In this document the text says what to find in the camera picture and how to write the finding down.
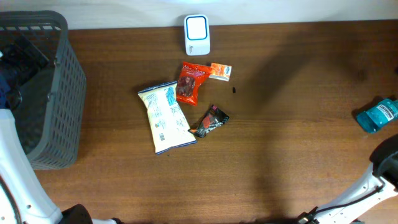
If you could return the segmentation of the cream blue snack bag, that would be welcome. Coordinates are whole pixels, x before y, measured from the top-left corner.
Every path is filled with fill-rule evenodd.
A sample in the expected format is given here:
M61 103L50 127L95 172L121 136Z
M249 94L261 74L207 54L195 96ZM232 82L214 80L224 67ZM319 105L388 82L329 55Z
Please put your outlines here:
M195 144L195 136L188 132L190 126L177 102L177 82L155 85L137 94L147 108L155 153Z

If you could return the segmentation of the red candy bag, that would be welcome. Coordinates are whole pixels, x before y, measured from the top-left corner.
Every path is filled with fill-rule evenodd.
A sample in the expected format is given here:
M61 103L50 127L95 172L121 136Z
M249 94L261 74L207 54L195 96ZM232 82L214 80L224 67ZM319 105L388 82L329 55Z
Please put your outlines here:
M198 89L211 73L211 67L183 62L180 76L177 80L177 100L196 106L198 103Z

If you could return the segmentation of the orange tissue pack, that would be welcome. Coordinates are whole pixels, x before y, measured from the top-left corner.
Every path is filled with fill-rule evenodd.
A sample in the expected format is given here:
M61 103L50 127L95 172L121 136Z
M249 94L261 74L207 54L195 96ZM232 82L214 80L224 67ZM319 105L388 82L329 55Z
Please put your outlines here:
M211 63L210 78L228 82L231 76L232 66L219 63Z

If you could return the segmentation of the blue mouthwash bottle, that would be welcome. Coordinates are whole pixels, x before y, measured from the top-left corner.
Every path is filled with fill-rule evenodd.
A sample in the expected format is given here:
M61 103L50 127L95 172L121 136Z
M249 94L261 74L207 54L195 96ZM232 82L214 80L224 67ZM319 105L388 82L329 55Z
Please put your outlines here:
M376 106L361 112L356 121L367 133L374 134L385 125L397 120L397 100L385 99Z

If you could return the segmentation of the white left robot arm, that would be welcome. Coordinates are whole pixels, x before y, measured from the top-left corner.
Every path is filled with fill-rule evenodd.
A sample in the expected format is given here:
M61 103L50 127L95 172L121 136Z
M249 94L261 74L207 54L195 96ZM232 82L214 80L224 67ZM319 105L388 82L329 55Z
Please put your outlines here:
M1 110L1 223L117 224L117 218L91 218L77 204L61 211L41 186L19 141L10 110Z

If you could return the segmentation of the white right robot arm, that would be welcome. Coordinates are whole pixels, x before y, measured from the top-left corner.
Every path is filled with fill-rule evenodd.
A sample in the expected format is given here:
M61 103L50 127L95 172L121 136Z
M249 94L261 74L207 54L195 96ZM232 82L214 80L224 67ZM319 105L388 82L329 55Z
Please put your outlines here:
M380 143L369 160L365 173L350 188L330 203L302 213L296 223L353 223L375 205L397 196L397 135Z

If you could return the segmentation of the white barcode scanner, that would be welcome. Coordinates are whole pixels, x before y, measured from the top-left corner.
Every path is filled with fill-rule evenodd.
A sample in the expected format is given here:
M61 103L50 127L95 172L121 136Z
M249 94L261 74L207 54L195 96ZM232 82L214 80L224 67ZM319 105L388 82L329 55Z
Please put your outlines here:
M210 29L208 18L203 14L188 15L184 18L185 51L189 56L210 53Z

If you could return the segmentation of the black red snack packet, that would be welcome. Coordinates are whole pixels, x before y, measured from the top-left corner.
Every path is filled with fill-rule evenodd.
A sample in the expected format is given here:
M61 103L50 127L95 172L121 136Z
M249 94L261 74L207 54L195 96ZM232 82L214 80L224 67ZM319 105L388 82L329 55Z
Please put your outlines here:
M229 116L220 110L216 105L211 105L206 111L200 124L195 129L189 129L188 132L196 137L204 138L212 130L226 124Z

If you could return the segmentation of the grey plastic basket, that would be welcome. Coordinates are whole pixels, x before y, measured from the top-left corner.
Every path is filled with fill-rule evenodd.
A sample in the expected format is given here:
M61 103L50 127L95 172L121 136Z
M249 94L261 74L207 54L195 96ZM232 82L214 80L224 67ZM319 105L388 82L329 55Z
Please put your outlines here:
M86 77L68 39L66 19L55 11L1 13L1 45L28 39L49 60L18 88L13 115L22 148L34 169L70 167L78 157Z

